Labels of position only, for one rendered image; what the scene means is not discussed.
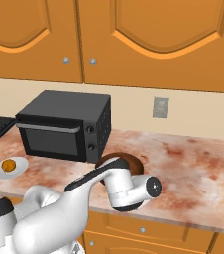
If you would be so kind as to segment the brown bowl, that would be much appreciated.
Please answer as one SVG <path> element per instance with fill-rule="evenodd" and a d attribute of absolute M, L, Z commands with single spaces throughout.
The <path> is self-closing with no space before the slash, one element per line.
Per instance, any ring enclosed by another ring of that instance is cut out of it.
<path fill-rule="evenodd" d="M 96 164 L 95 167 L 98 168 L 101 166 L 105 161 L 108 159 L 111 159 L 113 157 L 120 157 L 124 160 L 126 160 L 130 167 L 130 172 L 132 175 L 142 175 L 144 173 L 144 165 L 143 163 L 134 155 L 123 153 L 123 152 L 115 152 L 110 153 L 105 156 L 103 156 Z"/>

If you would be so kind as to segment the black microwave oven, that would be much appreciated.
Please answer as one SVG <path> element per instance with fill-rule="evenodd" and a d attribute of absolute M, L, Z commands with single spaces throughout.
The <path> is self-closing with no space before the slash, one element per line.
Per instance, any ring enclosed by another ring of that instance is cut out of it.
<path fill-rule="evenodd" d="M 88 163 L 99 161 L 111 132 L 111 97 L 107 94 L 45 90 L 18 114 L 81 120 Z M 91 134 L 86 132 L 88 125 L 94 127 Z M 89 143 L 96 145 L 93 151 L 88 150 Z"/>

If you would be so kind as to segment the black microwave door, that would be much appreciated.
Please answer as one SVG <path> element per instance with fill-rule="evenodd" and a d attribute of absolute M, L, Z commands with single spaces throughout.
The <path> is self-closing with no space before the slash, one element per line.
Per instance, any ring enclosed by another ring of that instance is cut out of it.
<path fill-rule="evenodd" d="M 77 162 L 86 161 L 86 149 L 81 120 L 56 117 L 24 116 L 18 114 L 16 123 L 64 128 L 80 127 L 77 133 L 63 133 L 19 128 L 27 155 L 63 159 Z"/>

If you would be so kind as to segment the small white plate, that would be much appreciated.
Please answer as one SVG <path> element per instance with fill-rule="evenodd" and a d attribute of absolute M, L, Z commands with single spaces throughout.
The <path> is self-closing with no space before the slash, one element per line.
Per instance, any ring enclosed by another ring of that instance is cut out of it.
<path fill-rule="evenodd" d="M 13 172 L 6 173 L 2 170 L 2 163 L 7 160 L 3 160 L 0 162 L 0 179 L 1 180 L 9 180 L 21 176 L 29 167 L 29 162 L 26 158 L 23 157 L 11 157 L 8 159 L 12 159 L 16 162 L 16 169 Z"/>

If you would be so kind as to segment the orange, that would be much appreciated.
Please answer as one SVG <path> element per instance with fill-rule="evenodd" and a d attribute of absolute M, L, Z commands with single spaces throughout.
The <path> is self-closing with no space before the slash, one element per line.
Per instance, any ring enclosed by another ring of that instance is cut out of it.
<path fill-rule="evenodd" d="M 7 159 L 2 163 L 2 170 L 6 173 L 13 172 L 16 169 L 16 162 L 12 159 Z"/>

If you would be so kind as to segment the orange drawer front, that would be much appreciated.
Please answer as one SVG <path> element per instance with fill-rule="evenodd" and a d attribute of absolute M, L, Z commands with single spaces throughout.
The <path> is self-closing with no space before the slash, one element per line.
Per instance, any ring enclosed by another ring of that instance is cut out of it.
<path fill-rule="evenodd" d="M 143 239 L 148 242 L 185 242 L 189 229 L 149 220 L 142 220 L 130 216 L 89 212 L 87 230 L 116 236 Z"/>

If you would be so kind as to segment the grey wall socket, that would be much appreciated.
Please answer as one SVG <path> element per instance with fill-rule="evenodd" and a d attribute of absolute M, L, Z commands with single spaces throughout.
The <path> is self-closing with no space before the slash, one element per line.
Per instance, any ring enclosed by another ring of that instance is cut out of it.
<path fill-rule="evenodd" d="M 168 98 L 155 97 L 153 116 L 156 118 L 166 118 L 168 116 Z"/>

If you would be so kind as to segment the wide orange wall cupboard door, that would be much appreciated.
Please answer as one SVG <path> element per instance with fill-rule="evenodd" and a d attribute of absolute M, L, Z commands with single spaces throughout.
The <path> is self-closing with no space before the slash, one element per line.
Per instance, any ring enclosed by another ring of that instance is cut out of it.
<path fill-rule="evenodd" d="M 224 92 L 224 0 L 78 0 L 78 8 L 87 83 Z"/>

